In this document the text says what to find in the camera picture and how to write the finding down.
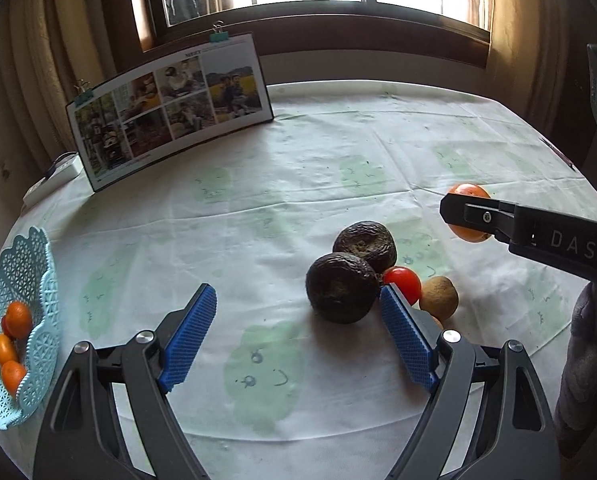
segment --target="white power strip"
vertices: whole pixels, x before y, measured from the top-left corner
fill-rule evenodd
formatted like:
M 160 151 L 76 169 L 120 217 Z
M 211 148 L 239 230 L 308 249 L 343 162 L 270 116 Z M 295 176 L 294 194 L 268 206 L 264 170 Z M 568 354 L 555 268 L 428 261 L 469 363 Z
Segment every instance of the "white power strip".
M 25 207 L 32 207 L 47 195 L 54 193 L 63 184 L 74 180 L 83 171 L 83 162 L 78 155 L 72 155 L 62 160 L 60 166 L 48 179 L 41 179 L 27 190 L 22 198 Z

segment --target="dark wrinkled fruit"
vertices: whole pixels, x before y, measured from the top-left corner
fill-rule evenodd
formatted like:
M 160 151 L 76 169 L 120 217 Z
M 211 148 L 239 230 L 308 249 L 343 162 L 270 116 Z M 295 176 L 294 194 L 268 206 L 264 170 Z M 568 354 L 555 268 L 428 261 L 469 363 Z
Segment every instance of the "dark wrinkled fruit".
M 354 323 L 372 307 L 380 288 L 376 272 L 365 260 L 349 253 L 321 256 L 305 280 L 314 310 L 334 323 Z
M 397 245 L 383 224 L 356 222 L 341 231 L 332 250 L 364 259 L 380 274 L 397 262 Z

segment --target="table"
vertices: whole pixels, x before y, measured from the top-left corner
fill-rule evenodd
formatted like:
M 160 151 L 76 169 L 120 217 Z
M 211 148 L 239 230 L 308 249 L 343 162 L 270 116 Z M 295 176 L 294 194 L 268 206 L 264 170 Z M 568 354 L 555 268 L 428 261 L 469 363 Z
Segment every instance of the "table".
M 481 344 L 525 344 L 553 408 L 585 283 L 493 238 L 456 238 L 438 205 L 453 184 L 475 182 L 493 198 L 597 220 L 597 193 L 581 173 L 515 114 L 469 94 L 332 81 L 273 86 L 270 97 L 273 123 L 98 194 L 82 174 L 19 218 L 6 244 L 31 225 L 52 241 L 59 367 L 77 341 L 125 343 L 209 282 L 216 319 L 168 398 L 210 476 L 385 478 L 427 396 L 407 379 L 376 310 L 330 324 L 313 316 L 304 290 L 307 268 L 338 232 L 371 219 L 393 233 L 399 264 L 452 279 L 461 304 L 446 328 Z M 151 472 L 125 390 L 115 391 L 134 464 Z M 463 458 L 479 399 L 474 387 L 446 470 Z M 28 475 L 41 418 L 38 410 L 0 432 Z

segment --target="blue gripper pad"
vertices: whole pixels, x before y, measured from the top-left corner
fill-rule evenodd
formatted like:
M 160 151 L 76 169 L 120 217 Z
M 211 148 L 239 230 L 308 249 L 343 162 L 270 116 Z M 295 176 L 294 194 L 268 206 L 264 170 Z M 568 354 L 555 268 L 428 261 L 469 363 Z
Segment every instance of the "blue gripper pad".
M 397 345 L 410 378 L 422 384 L 429 393 L 439 384 L 434 367 L 433 351 L 418 330 L 402 300 L 389 287 L 381 288 L 381 316 Z
M 158 382 L 166 392 L 187 377 L 194 358 L 216 315 L 216 290 L 206 286 L 162 352 Z

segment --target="photograph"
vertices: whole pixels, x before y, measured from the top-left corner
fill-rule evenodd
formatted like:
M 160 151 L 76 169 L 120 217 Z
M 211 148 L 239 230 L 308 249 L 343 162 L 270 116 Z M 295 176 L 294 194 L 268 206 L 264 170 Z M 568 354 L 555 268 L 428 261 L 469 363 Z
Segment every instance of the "photograph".
M 124 127 L 134 156 L 143 155 L 172 140 L 161 108 L 125 123 Z
M 156 71 L 156 81 L 164 102 L 205 88 L 198 57 L 170 63 Z
M 119 86 L 112 93 L 123 122 L 161 105 L 152 72 Z
M 92 101 L 77 110 L 75 115 L 86 156 L 97 177 L 132 159 L 112 94 Z
M 203 70 L 219 123 L 262 110 L 250 55 L 236 44 L 202 54 Z
M 214 114 L 207 92 L 167 105 L 165 111 L 175 139 L 214 125 Z

